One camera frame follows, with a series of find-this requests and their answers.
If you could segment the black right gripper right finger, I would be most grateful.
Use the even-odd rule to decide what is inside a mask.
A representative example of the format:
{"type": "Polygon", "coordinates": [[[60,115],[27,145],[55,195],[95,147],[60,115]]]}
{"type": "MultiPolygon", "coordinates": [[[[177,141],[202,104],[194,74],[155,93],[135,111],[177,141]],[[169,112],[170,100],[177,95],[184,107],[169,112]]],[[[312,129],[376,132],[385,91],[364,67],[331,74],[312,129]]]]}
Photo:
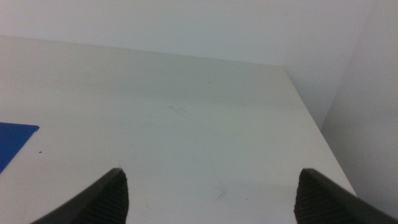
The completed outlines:
{"type": "Polygon", "coordinates": [[[298,224],[397,224],[396,218],[309,168],[299,175],[294,215],[298,224]]]}

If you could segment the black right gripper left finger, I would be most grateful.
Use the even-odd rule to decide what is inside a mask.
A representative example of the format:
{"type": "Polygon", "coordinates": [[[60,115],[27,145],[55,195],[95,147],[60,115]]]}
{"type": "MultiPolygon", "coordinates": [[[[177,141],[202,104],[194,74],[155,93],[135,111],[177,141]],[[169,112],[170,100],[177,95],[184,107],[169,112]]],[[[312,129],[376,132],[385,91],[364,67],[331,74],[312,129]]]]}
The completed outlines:
{"type": "Polygon", "coordinates": [[[129,210],[127,177],[113,168],[85,190],[34,224],[126,223],[129,210]]]}

